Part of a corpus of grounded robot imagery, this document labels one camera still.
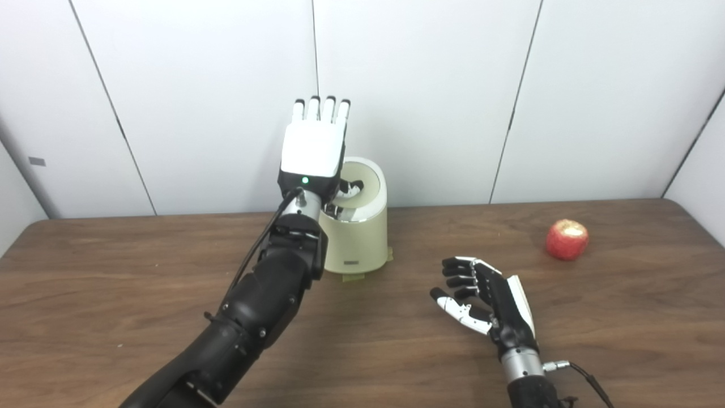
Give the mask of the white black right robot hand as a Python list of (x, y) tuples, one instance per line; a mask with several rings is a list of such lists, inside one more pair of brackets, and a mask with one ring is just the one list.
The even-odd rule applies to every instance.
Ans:
[(430, 296), (450, 317), (489, 337), (498, 356), (515, 349), (540, 350), (532, 313), (520, 279), (476, 257), (442, 260), (442, 275), (453, 294), (434, 287)]

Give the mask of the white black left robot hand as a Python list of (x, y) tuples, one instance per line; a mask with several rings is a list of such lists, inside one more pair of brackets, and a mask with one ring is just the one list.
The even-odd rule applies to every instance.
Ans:
[(350, 108), (349, 100), (336, 101), (334, 96), (324, 101), (311, 96), (293, 103), (280, 157), (278, 186), (283, 196), (301, 188), (319, 196), (325, 205), (361, 193), (363, 181), (341, 176)]

